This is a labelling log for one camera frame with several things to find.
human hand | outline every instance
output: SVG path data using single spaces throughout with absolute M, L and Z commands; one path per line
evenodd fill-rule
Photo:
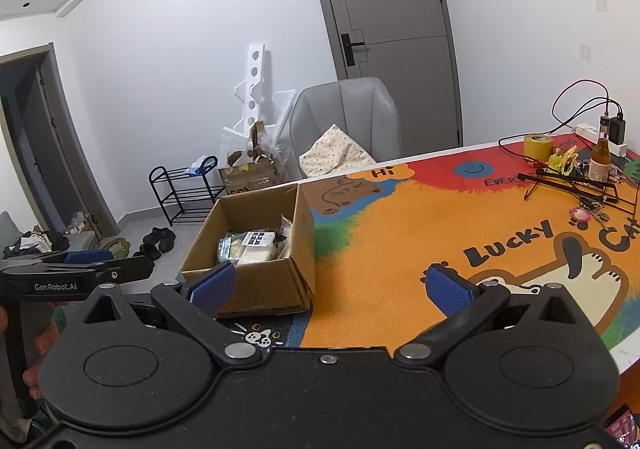
M 0 334 L 4 334 L 9 324 L 9 318 L 4 306 L 0 306 Z M 49 327 L 39 336 L 36 337 L 35 347 L 38 352 L 38 358 L 36 362 L 31 365 L 23 374 L 22 379 L 26 385 L 29 386 L 29 395 L 32 399 L 39 399 L 42 395 L 40 388 L 38 387 L 38 372 L 40 371 L 40 364 L 44 358 L 44 355 L 53 346 L 53 343 L 58 339 L 58 327 L 52 321 Z

metal screw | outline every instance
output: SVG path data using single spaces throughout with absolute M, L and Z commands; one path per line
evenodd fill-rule
M 321 355 L 320 362 L 322 364 L 335 364 L 338 362 L 338 357 L 335 355 Z
M 248 359 L 255 355 L 255 346 L 248 343 L 233 343 L 225 348 L 227 357 L 232 359 Z
M 400 355 L 405 359 L 426 359 L 431 355 L 431 348 L 426 344 L 409 343 L 400 348 Z

gray chair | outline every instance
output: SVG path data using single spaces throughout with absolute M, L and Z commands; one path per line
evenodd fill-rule
M 376 162 L 402 158 L 398 111 L 380 79 L 362 77 L 307 88 L 300 93 L 278 143 L 290 147 L 287 171 L 305 175 L 298 158 L 333 124 L 361 145 Z

white label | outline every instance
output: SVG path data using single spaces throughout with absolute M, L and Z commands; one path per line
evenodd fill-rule
M 246 233 L 246 236 L 242 240 L 242 245 L 245 247 L 266 247 L 271 245 L 276 238 L 276 233 Z
M 589 174 L 587 176 L 596 182 L 606 182 L 609 180 L 609 164 L 599 164 L 590 160 Z

yellow toy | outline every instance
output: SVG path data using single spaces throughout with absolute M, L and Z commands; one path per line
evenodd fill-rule
M 562 150 L 556 148 L 556 152 L 549 157 L 547 171 L 559 172 L 565 175 L 571 174 L 574 170 L 575 161 L 578 160 L 577 146 L 572 147 L 562 155 Z

